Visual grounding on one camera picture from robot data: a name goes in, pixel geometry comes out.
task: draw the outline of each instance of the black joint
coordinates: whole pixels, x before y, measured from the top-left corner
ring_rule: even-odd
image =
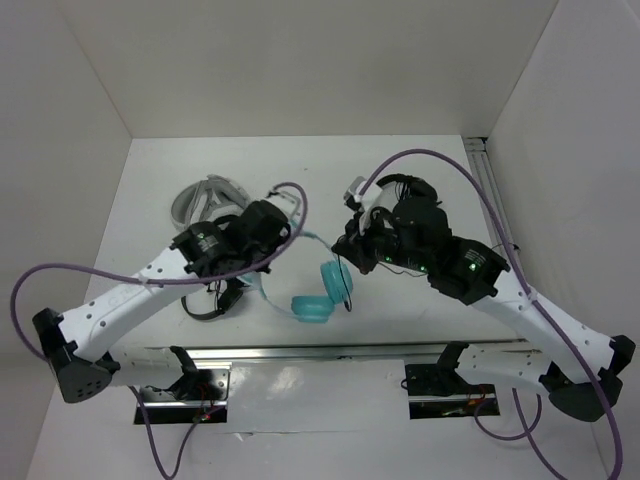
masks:
[[[622,380],[613,372],[600,372],[600,387],[604,391],[610,406],[614,406],[620,397]],[[561,412],[583,422],[595,422],[604,415],[604,407],[589,382],[564,385],[549,394],[549,401]]]
[[[613,359],[609,369],[616,375],[631,363],[636,344],[625,335],[618,335],[611,338],[609,346],[613,350]]]
[[[444,351],[440,354],[440,358],[438,358],[438,367],[455,370],[460,365],[458,359],[462,352],[469,346],[468,343],[465,342],[450,342],[444,348]]]
[[[47,308],[33,317],[33,324],[62,398],[67,403],[78,403],[107,388],[120,364],[109,353],[95,363],[76,357],[73,352],[78,346],[64,338],[59,327],[62,320],[61,315]]]

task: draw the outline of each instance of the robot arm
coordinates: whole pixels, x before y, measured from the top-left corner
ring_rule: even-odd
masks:
[[[383,187],[394,182],[397,203],[385,208]],[[560,410],[575,418],[595,421],[604,413],[587,374],[560,336],[532,302],[537,300],[554,317],[600,377],[600,385],[614,405],[622,382],[617,375],[631,361],[634,343],[625,336],[610,338],[580,323],[549,299],[526,295],[500,255],[478,241],[453,235],[436,191],[424,180],[391,175],[371,185],[360,197],[363,178],[345,194],[354,210],[345,235],[332,250],[362,274],[378,263],[427,273],[432,288],[464,305],[489,314],[514,329],[539,352],[485,351],[482,346],[452,343],[439,366],[469,384],[497,384],[526,388],[548,395]]]
[[[180,399],[206,382],[207,372],[196,368],[184,348],[112,347],[162,308],[209,283],[194,280],[267,259],[288,239],[300,206],[297,197],[275,192],[231,221],[221,218],[229,222],[224,230],[212,222],[195,223],[134,275],[140,283],[120,284],[61,314],[50,309],[38,313],[33,323],[64,400],[81,402],[109,385],[123,384],[171,385],[167,390]],[[171,288],[164,288],[163,279],[171,279]],[[228,289],[219,303],[230,308],[238,298],[237,290]]]

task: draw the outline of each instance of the purple cable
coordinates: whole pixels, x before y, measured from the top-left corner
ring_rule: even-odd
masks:
[[[271,262],[273,262],[276,258],[282,255],[282,253],[287,248],[289,248],[289,246],[291,246],[293,241],[300,235],[304,227],[304,224],[307,221],[307,213],[309,210],[309,201],[307,198],[307,194],[300,185],[293,182],[282,182],[282,183],[279,183],[278,185],[275,185],[273,187],[273,190],[277,190],[282,187],[291,187],[298,191],[298,193],[300,194],[300,198],[302,199],[302,212],[296,228],[293,229],[287,241],[284,242],[278,250],[273,252],[267,258],[253,265],[250,265],[246,268],[243,268],[242,270],[238,270],[237,272],[226,273],[224,275],[216,275],[215,277],[203,277],[203,278],[194,278],[194,279],[186,279],[186,280],[177,280],[177,279],[170,279],[170,278],[155,279],[155,280],[148,279],[147,283],[150,285],[196,285],[201,283],[213,283],[220,280],[226,280],[228,278],[234,278],[239,275],[244,275],[246,273],[250,273],[255,270],[259,270],[260,268],[265,267]],[[40,265],[36,265],[35,267],[32,267],[26,272],[24,272],[20,276],[20,278],[18,278],[15,285],[13,286],[13,290],[11,291],[11,297],[9,301],[11,322],[13,323],[14,330],[16,331],[18,337],[20,338],[22,343],[25,345],[25,347],[27,347],[27,349],[31,353],[33,353],[36,357],[38,357],[40,360],[44,360],[44,361],[46,361],[45,356],[36,347],[33,346],[33,344],[29,341],[27,336],[24,334],[22,327],[20,326],[20,322],[18,321],[18,312],[17,312],[16,305],[17,305],[17,299],[18,299],[18,292],[20,291],[20,288],[22,287],[24,282],[34,273],[42,270],[50,270],[50,269],[71,270],[75,272],[88,273],[90,275],[97,275],[99,277],[115,280],[120,283],[132,283],[136,285],[142,283],[138,278],[127,277],[125,275],[118,275],[111,272],[105,272],[104,270],[98,270],[97,268],[84,267],[82,265],[74,265],[71,263],[43,263]]]
[[[520,400],[518,399],[518,392],[516,392],[515,388],[512,389],[511,391],[513,392],[513,399],[516,401],[516,408],[518,408],[520,404]],[[476,425],[478,425],[478,428],[480,428],[480,430],[482,430],[484,433],[489,435],[491,438],[495,438],[496,440],[501,440],[503,442],[513,442],[515,440],[521,440],[525,438],[527,434],[531,434],[531,432],[533,432],[536,429],[536,427],[538,426],[538,423],[540,423],[540,419],[542,418],[542,397],[540,397],[540,395],[536,395],[536,397],[538,399],[538,409],[536,411],[536,417],[533,419],[531,426],[528,426],[525,422],[525,424],[523,425],[524,432],[519,433],[518,435],[513,435],[510,437],[498,435],[497,433],[493,433],[487,427],[482,425],[482,422],[480,421],[480,411],[484,407],[486,407],[490,402],[494,402],[495,399],[493,398],[485,400],[484,402],[482,402],[480,405],[476,407],[475,411],[473,412],[473,419],[475,420]]]
[[[538,459],[540,459],[542,464],[545,467],[547,467],[547,470],[549,470],[553,474],[553,476],[555,476],[557,479],[559,479],[559,480],[568,480],[566,477],[563,477],[555,468],[553,468],[553,465],[551,465],[549,463],[549,461],[545,458],[545,456],[540,451],[540,447],[538,447],[538,444],[533,439],[533,436],[531,435],[531,430],[527,429],[527,420],[524,418],[524,413],[522,411],[522,405],[520,404],[520,399],[518,398],[518,392],[516,392],[515,389],[513,390],[513,399],[514,399],[514,401],[516,403],[516,411],[518,412],[518,417],[520,418],[520,423],[524,427],[524,432],[523,433],[527,437],[527,440],[529,440],[529,445],[531,445],[531,448],[535,452],[535,454],[538,457]]]
[[[182,453],[184,452],[184,448],[187,445],[187,440],[189,440],[189,437],[191,436],[195,428],[199,425],[200,420],[202,419],[202,416],[200,416],[199,418],[196,419],[196,421],[193,422],[193,424],[187,430],[187,433],[184,435],[184,438],[182,439],[182,443],[180,444],[180,450],[178,450],[178,458],[176,460],[176,466],[173,470],[173,473],[169,475],[165,471],[164,467],[162,466],[162,462],[160,461],[160,456],[158,455],[158,449],[156,448],[156,441],[153,438],[153,431],[151,430],[151,421],[149,420],[149,412],[147,411],[147,408],[144,406],[144,400],[142,399],[142,396],[140,395],[140,393],[135,389],[135,387],[128,387],[128,388],[129,390],[131,390],[131,393],[133,393],[133,395],[136,397],[138,405],[140,405],[140,412],[142,413],[144,426],[147,429],[147,437],[149,438],[149,447],[151,448],[151,455],[153,455],[153,460],[156,462],[158,471],[160,472],[160,475],[162,475],[162,478],[164,478],[165,480],[173,480],[174,478],[176,478],[176,475],[178,474],[178,470],[180,469],[180,462],[182,461]],[[219,410],[220,408],[222,407],[212,407],[209,410],[207,410],[204,413],[204,415],[211,415],[213,412],[215,412],[216,410]]]
[[[509,263],[511,264],[511,267],[513,268],[513,272],[515,273],[516,277],[518,278],[518,281],[520,282],[520,285],[521,285],[523,291],[527,294],[527,296],[530,295],[531,288],[529,287],[529,284],[527,283],[527,281],[526,281],[526,279],[524,277],[524,272],[520,269],[520,267],[518,266],[518,263],[516,262],[516,257],[515,257],[514,250],[511,247],[511,244],[509,243],[509,239],[507,238],[507,234],[504,231],[504,228],[502,227],[502,223],[500,222],[500,218],[498,217],[497,212],[493,208],[493,205],[491,205],[491,202],[489,201],[489,198],[487,197],[485,192],[482,190],[482,187],[480,186],[480,184],[475,180],[475,178],[473,178],[473,176],[462,165],[460,165],[458,162],[456,162],[452,158],[449,158],[448,156],[443,155],[440,152],[436,152],[434,150],[428,150],[428,149],[425,149],[425,148],[413,148],[411,150],[405,150],[403,152],[396,153],[395,155],[393,155],[393,156],[389,157],[387,160],[385,160],[371,174],[371,176],[366,181],[366,183],[364,184],[364,186],[362,187],[360,192],[358,192],[359,195],[363,195],[367,191],[367,189],[371,186],[371,184],[375,181],[375,179],[378,177],[378,175],[380,175],[380,173],[385,168],[387,168],[390,164],[392,164],[393,162],[395,162],[396,160],[398,160],[398,159],[400,159],[402,157],[406,157],[408,155],[414,155],[414,154],[430,155],[432,157],[439,158],[440,160],[448,163],[453,168],[458,170],[458,172],[460,172],[467,180],[469,180],[471,185],[473,185],[473,188],[476,190],[476,192],[480,196],[480,199],[482,200],[482,203],[484,203],[485,207],[487,208],[487,211],[489,212],[489,216],[491,217],[491,221],[493,222],[493,225],[494,225],[494,227],[496,229],[496,232],[498,233],[498,236],[500,237],[500,241],[502,242],[502,244],[504,246],[504,249],[505,249],[505,252],[507,253],[507,257],[509,258]],[[589,367],[589,364],[584,359],[584,357],[582,356],[580,351],[573,344],[571,339],[567,336],[566,333],[564,333],[562,328],[560,328],[560,325],[558,325],[558,323],[553,319],[551,314],[549,312],[547,312],[547,310],[542,306],[542,304],[539,301],[533,300],[531,303],[538,310],[540,315],[542,315],[542,317],[551,325],[551,327],[554,329],[554,331],[558,334],[558,336],[562,339],[562,341],[567,345],[569,350],[571,350],[571,353],[573,353],[573,355],[576,357],[576,359],[578,360],[578,363],[580,363],[580,366],[584,369],[585,373],[587,374],[587,377],[589,378],[589,381],[593,385],[593,388],[594,388],[594,390],[596,392],[596,396],[598,397],[598,400],[600,401],[600,403],[602,404],[602,406],[604,408],[604,412],[605,412],[605,415],[606,415],[607,420],[609,422],[609,426],[611,427],[611,434],[613,436],[613,444],[614,444],[614,448],[615,448],[615,452],[616,452],[616,454],[615,454],[615,463],[614,463],[614,466],[613,466],[613,470],[611,471],[611,475],[609,476],[609,479],[610,480],[615,480],[620,476],[620,472],[622,471],[623,453],[622,453],[622,438],[620,437],[620,430],[618,429],[618,424],[616,422],[616,419],[615,419],[615,416],[613,414],[613,411],[611,410],[611,405],[609,405],[609,401],[607,400],[607,397],[606,397],[604,391],[602,390],[602,387],[598,383],[597,377],[591,371],[591,368]],[[515,401],[516,401],[516,408],[521,410],[519,400],[516,398]],[[525,431],[527,431],[526,422],[523,424],[523,427],[525,427]],[[527,435],[527,438],[529,438],[530,442],[533,442],[533,438],[531,438],[530,434]],[[540,453],[540,450],[537,448],[537,446],[534,449],[534,451],[536,452],[536,455],[538,455],[540,460],[548,468],[549,467],[549,462],[547,462],[546,459],[543,460],[544,457],[542,457],[542,454]],[[554,475],[557,473],[555,470],[550,470],[550,471]]]

